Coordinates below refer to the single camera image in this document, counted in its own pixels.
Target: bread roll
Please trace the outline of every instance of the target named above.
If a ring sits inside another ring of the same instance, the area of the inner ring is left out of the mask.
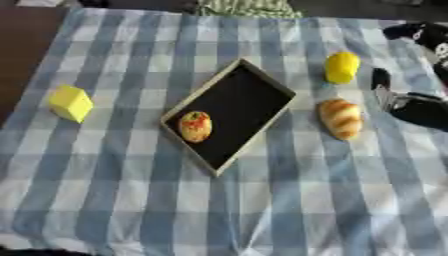
[[[361,111],[356,104],[337,98],[319,104],[322,122],[340,140],[355,138],[362,128]]]
[[[205,112],[189,112],[179,120],[179,132],[188,142],[202,142],[212,132],[212,120]]]

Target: tray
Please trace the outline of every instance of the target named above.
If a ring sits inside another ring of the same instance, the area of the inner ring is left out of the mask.
[[[244,59],[232,62],[161,118],[162,126],[219,176],[291,104],[295,92]],[[200,143],[185,141],[178,122],[190,111],[203,111],[213,124]]]

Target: wooden tray frame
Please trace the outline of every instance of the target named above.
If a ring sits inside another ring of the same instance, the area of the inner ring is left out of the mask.
[[[193,100],[201,96],[204,92],[206,92],[208,89],[210,89],[213,85],[215,85],[219,80],[224,78],[228,73],[232,72],[236,67],[239,65],[244,65],[247,69],[249,69],[254,74],[261,77],[264,81],[268,82],[270,85],[278,89],[279,91],[285,93],[291,99],[269,120],[267,121],[251,138],[249,138],[239,149],[236,151],[224,164],[222,164],[218,169],[213,168],[205,159],[201,157],[193,148],[188,145],[175,131],[173,131],[166,122],[173,117],[175,114],[177,114],[179,111],[181,111],[185,106],[190,104]],[[259,136],[259,134],[266,131],[266,129],[272,125],[272,123],[275,122],[292,104],[293,100],[295,99],[296,93],[286,86],[280,84],[278,81],[270,77],[268,74],[263,72],[261,69],[259,69],[254,64],[250,63],[249,61],[239,58],[235,61],[233,61],[229,66],[224,68],[222,71],[214,75],[210,80],[208,80],[204,85],[199,87],[196,91],[194,91],[192,94],[190,94],[187,98],[182,100],[179,104],[177,104],[174,108],[166,112],[160,119],[161,126],[166,129],[171,135],[173,135],[177,140],[179,140],[184,146],[186,146],[190,152],[195,155],[196,159],[199,161],[199,163],[207,168],[213,176],[218,177],[220,176],[226,168],[228,168],[237,158],[239,155],[241,155],[242,152],[244,152],[248,147],[250,147],[250,144],[256,140],[256,138]]]

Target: yellow cube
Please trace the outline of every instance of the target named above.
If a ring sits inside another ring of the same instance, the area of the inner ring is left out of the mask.
[[[61,85],[51,93],[50,109],[58,116],[81,123],[90,110],[93,102],[83,89],[70,85]]]

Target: blue and white checkered tablecloth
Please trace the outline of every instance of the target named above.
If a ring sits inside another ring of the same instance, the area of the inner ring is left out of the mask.
[[[383,37],[396,23],[72,10],[0,132],[0,241],[103,255],[447,255],[448,135],[392,118],[369,90],[374,66],[397,91],[441,88],[417,46]],[[362,65],[333,86],[323,63],[339,50]],[[238,57],[297,101],[213,179],[159,119]],[[82,125],[48,110],[60,84],[92,96]],[[363,110],[357,140],[316,118],[336,95]]]

